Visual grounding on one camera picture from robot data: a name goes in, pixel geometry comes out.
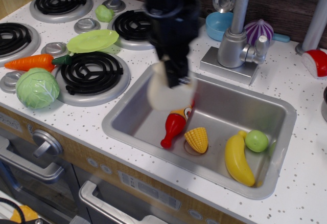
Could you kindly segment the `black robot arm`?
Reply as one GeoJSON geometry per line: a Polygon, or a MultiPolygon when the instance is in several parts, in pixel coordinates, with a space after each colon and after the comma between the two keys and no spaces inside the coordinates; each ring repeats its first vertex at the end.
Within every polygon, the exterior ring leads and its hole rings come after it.
{"type": "Polygon", "coordinates": [[[145,0],[150,18],[149,41],[164,62],[168,86],[173,88],[189,79],[189,44],[198,37],[199,0],[145,0]]]}

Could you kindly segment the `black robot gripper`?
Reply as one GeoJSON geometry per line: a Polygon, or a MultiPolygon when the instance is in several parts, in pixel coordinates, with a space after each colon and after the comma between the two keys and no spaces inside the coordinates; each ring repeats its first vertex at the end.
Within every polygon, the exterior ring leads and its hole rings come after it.
{"type": "Polygon", "coordinates": [[[145,12],[150,17],[152,32],[150,42],[157,49],[159,58],[164,55],[164,66],[168,87],[190,84],[187,55],[189,44],[198,37],[199,0],[150,0],[145,12]]]}

